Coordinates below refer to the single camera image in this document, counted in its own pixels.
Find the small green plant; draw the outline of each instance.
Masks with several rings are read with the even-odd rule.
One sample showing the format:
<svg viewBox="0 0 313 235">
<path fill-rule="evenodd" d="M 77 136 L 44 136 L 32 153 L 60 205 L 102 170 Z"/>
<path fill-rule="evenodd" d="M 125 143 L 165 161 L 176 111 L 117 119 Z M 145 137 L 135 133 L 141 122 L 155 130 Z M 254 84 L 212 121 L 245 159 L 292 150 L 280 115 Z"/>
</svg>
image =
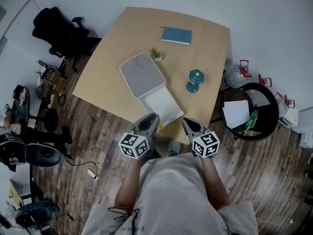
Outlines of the small green plant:
<svg viewBox="0 0 313 235">
<path fill-rule="evenodd" d="M 152 48 L 152 49 L 150 50 L 150 53 L 151 53 L 151 55 L 152 55 L 152 57 L 153 57 L 154 59 L 157 59 L 157 58 L 160 58 L 160 57 L 161 57 L 161 52 L 157 51 L 156 48 Z"/>
</svg>

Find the plant pot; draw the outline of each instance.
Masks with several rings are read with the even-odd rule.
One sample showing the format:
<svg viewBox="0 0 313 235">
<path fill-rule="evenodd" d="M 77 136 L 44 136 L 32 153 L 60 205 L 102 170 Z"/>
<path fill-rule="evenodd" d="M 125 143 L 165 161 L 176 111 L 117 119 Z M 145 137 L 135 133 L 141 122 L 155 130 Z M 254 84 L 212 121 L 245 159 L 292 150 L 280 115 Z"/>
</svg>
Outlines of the plant pot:
<svg viewBox="0 0 313 235">
<path fill-rule="evenodd" d="M 160 62 L 161 60 L 162 60 L 162 54 L 161 54 L 161 56 L 159 57 L 159 58 L 154 58 L 153 59 L 155 62 Z"/>
</svg>

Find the drawstring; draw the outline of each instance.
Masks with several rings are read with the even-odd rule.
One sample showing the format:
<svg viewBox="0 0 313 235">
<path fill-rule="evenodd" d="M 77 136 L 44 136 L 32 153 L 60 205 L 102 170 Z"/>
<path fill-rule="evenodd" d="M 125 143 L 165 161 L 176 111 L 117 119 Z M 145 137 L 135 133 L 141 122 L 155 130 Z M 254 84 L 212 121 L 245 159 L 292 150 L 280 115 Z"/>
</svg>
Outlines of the drawstring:
<svg viewBox="0 0 313 235">
<path fill-rule="evenodd" d="M 116 217 L 113 220 L 116 220 L 116 219 L 119 219 L 119 218 L 129 218 L 130 216 L 132 216 L 133 212 L 135 213 L 134 218 L 132 220 L 132 235 L 135 235 L 135 219 L 137 218 L 140 209 L 137 208 L 137 209 L 132 210 L 132 211 L 130 211 L 128 213 L 122 213 L 122 212 L 119 212 L 119 211 L 116 212 L 116 211 L 112 211 L 112 209 L 119 209 L 119 208 L 111 207 L 111 208 L 108 208 L 108 211 L 122 214 L 120 217 Z"/>
</svg>

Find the gray t-shirt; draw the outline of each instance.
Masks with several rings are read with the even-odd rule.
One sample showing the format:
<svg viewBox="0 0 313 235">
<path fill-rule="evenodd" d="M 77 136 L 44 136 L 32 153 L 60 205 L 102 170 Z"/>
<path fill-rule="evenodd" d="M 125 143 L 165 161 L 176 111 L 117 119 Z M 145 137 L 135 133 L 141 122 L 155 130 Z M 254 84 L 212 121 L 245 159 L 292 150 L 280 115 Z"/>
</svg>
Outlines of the gray t-shirt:
<svg viewBox="0 0 313 235">
<path fill-rule="evenodd" d="M 95 205 L 82 235 L 256 235 L 250 202 L 216 211 L 208 201 L 202 165 L 191 153 L 146 163 L 140 173 L 138 199 L 131 216 Z"/>
</svg>

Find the power strip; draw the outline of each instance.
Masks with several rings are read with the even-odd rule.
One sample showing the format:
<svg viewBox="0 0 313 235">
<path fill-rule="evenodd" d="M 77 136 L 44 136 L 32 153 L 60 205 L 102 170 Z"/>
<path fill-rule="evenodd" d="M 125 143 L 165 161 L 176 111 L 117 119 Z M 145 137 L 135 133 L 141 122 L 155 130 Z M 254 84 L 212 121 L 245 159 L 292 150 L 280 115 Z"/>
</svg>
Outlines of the power strip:
<svg viewBox="0 0 313 235">
<path fill-rule="evenodd" d="M 94 180 L 98 180 L 99 176 L 96 175 L 96 172 L 93 168 L 89 167 L 87 170 L 87 173 L 94 179 Z"/>
</svg>

